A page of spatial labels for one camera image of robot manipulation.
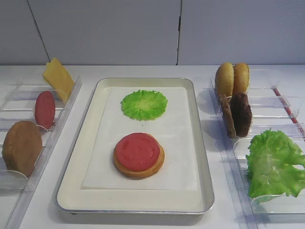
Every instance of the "white table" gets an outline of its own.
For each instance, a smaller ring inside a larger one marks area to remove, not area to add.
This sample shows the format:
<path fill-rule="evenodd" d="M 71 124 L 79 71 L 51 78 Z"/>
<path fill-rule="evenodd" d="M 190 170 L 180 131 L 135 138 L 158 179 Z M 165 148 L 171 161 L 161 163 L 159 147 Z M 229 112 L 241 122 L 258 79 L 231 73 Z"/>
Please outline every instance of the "white table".
<path fill-rule="evenodd" d="M 238 229 L 238 217 L 230 195 L 219 147 L 220 131 L 216 123 L 214 108 L 208 93 L 209 80 L 215 76 L 218 66 L 67 66 L 72 75 L 81 76 L 82 88 L 71 110 L 70 116 L 62 130 L 62 134 L 50 157 L 49 163 L 41 177 L 29 208 L 21 223 L 21 229 L 139 229 L 139 228 L 178 228 L 178 226 L 145 226 L 145 222 L 138 225 L 109 225 L 73 223 L 71 217 L 63 218 L 54 204 L 54 191 L 58 182 L 64 160 L 70 149 L 77 126 L 81 120 L 89 96 L 98 80 L 108 77 L 182 77 L 194 83 L 199 115 L 202 123 L 203 138 L 207 150 L 210 171 L 215 193 L 215 204 L 212 210 L 195 225 L 189 228 Z M 251 66 L 251 69 L 277 69 L 276 76 L 280 80 L 279 91 L 286 96 L 299 96 L 305 99 L 305 65 L 274 65 Z M 14 83 L 22 80 L 26 83 L 42 81 L 45 66 L 0 66 L 0 84 Z M 299 122 L 305 122 L 305 105 L 301 107 Z M 286 228 L 285 224 L 266 224 L 260 228 Z M 303 224 L 293 224 L 292 228 L 304 228 Z"/>

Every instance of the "lettuce leaf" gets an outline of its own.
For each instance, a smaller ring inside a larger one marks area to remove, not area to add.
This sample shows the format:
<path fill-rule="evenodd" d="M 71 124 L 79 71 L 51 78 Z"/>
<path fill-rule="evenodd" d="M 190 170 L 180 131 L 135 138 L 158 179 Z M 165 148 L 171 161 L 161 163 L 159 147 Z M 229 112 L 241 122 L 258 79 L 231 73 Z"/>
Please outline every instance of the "lettuce leaf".
<path fill-rule="evenodd" d="M 160 117 L 167 107 L 167 99 L 157 91 L 138 90 L 122 101 L 123 113 L 131 119 L 153 120 Z"/>
<path fill-rule="evenodd" d="M 282 131 L 266 130 L 256 135 L 248 148 L 250 197 L 283 193 L 297 197 L 305 188 L 305 170 L 294 167 L 305 167 L 305 155 Z"/>

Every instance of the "clear plastic holder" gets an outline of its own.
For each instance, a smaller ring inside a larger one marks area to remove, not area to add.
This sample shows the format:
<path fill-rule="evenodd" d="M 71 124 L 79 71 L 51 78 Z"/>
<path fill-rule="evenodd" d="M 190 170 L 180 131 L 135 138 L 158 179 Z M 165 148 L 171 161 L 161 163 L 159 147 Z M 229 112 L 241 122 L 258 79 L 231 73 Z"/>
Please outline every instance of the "clear plastic holder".
<path fill-rule="evenodd" d="M 252 229 L 258 228 L 258 222 L 266 222 L 266 214 L 276 214 L 284 216 L 286 222 L 296 218 L 305 221 L 305 191 L 303 190 L 298 198 L 287 197 L 283 195 L 269 195 L 251 199 L 248 196 L 248 181 L 247 174 L 247 161 L 245 155 L 249 152 L 248 147 L 250 141 L 254 135 L 261 134 L 264 130 L 281 130 L 287 136 L 289 136 L 294 142 L 298 142 L 298 145 L 305 152 L 305 125 L 298 123 L 296 117 L 302 104 L 302 100 L 298 97 L 285 97 L 280 95 L 277 90 L 279 82 L 274 85 L 269 82 L 266 86 L 249 87 L 247 94 L 249 104 L 253 113 L 253 120 L 272 120 L 272 118 L 286 118 L 290 120 L 287 124 L 251 124 L 249 134 L 245 138 L 229 138 L 227 135 L 226 125 L 223 120 L 222 111 L 218 103 L 217 94 L 214 88 L 213 81 L 210 81 L 210 96 L 213 102 L 216 118 L 221 129 L 223 136 L 223 144 L 225 150 L 221 151 L 221 157 L 224 163 L 226 171 L 231 172 L 227 174 L 227 180 L 229 186 L 233 186 L 231 189 L 231 195 L 234 203 L 234 207 L 239 217 L 244 218 L 245 223 L 241 228 Z M 277 110 L 277 115 L 263 114 L 265 109 Z"/>
<path fill-rule="evenodd" d="M 14 89 L 5 96 L 5 102 L 0 107 L 0 150 L 2 150 L 6 133 L 15 122 L 21 120 L 35 122 L 34 108 L 41 92 L 52 93 L 55 100 L 55 119 L 54 125 L 48 130 L 39 126 L 43 148 L 30 177 L 17 171 L 7 170 L 0 155 L 0 194 L 3 194 L 0 195 L 0 229 L 18 228 L 21 224 L 81 85 L 81 79 L 77 77 L 66 104 L 59 99 L 57 91 L 48 84 L 16 84 Z"/>

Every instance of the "tray rim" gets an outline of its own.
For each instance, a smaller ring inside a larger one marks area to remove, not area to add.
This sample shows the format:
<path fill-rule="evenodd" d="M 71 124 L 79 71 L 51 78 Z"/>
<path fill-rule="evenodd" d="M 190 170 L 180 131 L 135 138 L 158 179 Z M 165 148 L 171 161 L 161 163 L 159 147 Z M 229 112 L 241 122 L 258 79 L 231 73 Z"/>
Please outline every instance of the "tray rim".
<path fill-rule="evenodd" d="M 202 211 L 159 211 L 159 210 L 95 210 L 95 209 L 91 209 L 91 210 L 83 210 L 83 209 L 67 209 L 64 208 L 60 205 L 59 201 L 58 201 L 58 195 L 59 195 L 59 191 L 63 182 L 63 178 L 65 176 L 65 173 L 67 171 L 68 168 L 68 164 L 70 162 L 71 156 L 73 154 L 75 145 L 77 143 L 78 137 L 80 135 L 84 120 L 88 114 L 88 110 L 90 108 L 91 102 L 92 102 L 92 98 L 96 92 L 97 86 L 99 85 L 99 83 L 101 81 L 107 81 L 107 80 L 184 80 L 184 81 L 188 81 L 188 83 L 191 84 L 192 87 L 192 97 L 194 99 L 194 102 L 196 104 L 195 106 L 195 111 L 196 111 L 196 121 L 200 124 L 200 117 L 199 117 L 199 113 L 198 113 L 198 105 L 197 105 L 197 101 L 196 101 L 196 95 L 195 95 L 195 91 L 194 91 L 194 85 L 193 82 L 190 79 L 187 78 L 183 78 L 183 77 L 149 77 L 149 78 L 138 78 L 138 77 L 105 77 L 103 79 L 100 79 L 94 89 L 92 90 L 92 93 L 89 97 L 89 100 L 87 102 L 87 105 L 85 107 L 85 112 L 83 113 L 83 116 L 81 118 L 80 124 L 78 126 L 77 129 L 77 134 L 75 134 L 74 139 L 73 139 L 73 144 L 71 145 L 70 149 L 69 149 L 69 153 L 67 155 L 66 161 L 64 163 L 63 166 L 63 170 L 61 172 L 61 175 L 59 176 L 59 181 L 56 187 L 56 192 L 54 195 L 54 199 L 55 199 L 55 205 L 62 211 L 70 213 L 70 214 L 77 214 L 77 213 L 86 213 L 86 214 L 90 214 L 90 213 L 100 213 L 100 214 L 118 214 L 118 215 L 122 215 L 122 214 L 141 214 L 141 215 L 173 215 L 173 216 L 177 216 L 177 215 L 191 215 L 191 216 L 202 216 L 203 214 L 205 214 L 207 211 L 211 210 L 212 207 L 214 206 L 214 202 L 215 202 L 215 195 L 214 195 L 214 189 L 213 189 L 213 183 L 212 183 L 212 177 L 211 177 L 211 172 L 209 169 L 209 164 L 208 164 L 208 158 L 207 158 L 207 154 L 206 154 L 206 149 L 205 149 L 205 145 L 204 145 L 204 139 L 203 139 L 203 135 L 202 132 L 200 131 L 199 135 L 200 138 L 202 139 L 202 143 L 203 143 L 203 148 L 205 151 L 205 154 L 203 155 L 205 157 L 206 160 L 206 166 L 207 166 L 207 171 L 208 171 L 208 179 L 209 179 L 209 183 L 211 185 L 210 189 L 211 189 L 211 201 L 210 204 L 208 204 Z"/>

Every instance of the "brown patty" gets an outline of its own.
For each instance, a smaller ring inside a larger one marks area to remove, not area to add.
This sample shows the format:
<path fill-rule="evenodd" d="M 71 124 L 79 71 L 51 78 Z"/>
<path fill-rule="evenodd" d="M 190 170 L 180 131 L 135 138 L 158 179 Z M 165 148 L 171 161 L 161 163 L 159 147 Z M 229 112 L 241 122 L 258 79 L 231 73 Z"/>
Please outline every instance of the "brown patty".
<path fill-rule="evenodd" d="M 29 177 L 41 150 L 39 128 L 33 122 L 20 121 L 6 134 L 2 157 L 8 170 L 16 170 Z"/>
<path fill-rule="evenodd" d="M 245 93 L 237 93 L 230 101 L 231 114 L 234 121 L 236 135 L 246 137 L 252 120 L 251 107 Z"/>
<path fill-rule="evenodd" d="M 219 96 L 220 108 L 223 112 L 224 122 L 227 127 L 227 133 L 230 138 L 236 137 L 236 131 L 234 127 L 234 121 L 231 114 L 231 108 L 229 101 L 224 94 Z"/>
<path fill-rule="evenodd" d="M 118 158 L 116 157 L 116 153 L 115 152 L 113 153 L 114 164 L 115 164 L 116 168 L 121 173 L 123 173 L 124 175 L 126 175 L 128 177 L 136 177 L 136 178 L 150 177 L 151 175 L 153 175 L 153 174 L 155 174 L 155 173 L 157 173 L 159 171 L 159 169 L 162 167 L 163 162 L 164 162 L 164 158 L 165 158 L 164 150 L 163 150 L 162 146 L 159 143 L 158 143 L 158 146 L 160 148 L 160 154 L 159 154 L 159 157 L 158 157 L 156 163 L 152 167 L 150 167 L 149 169 L 147 169 L 145 171 L 135 172 L 135 171 L 133 171 L 131 169 L 126 168 L 125 166 L 123 166 L 119 162 Z"/>

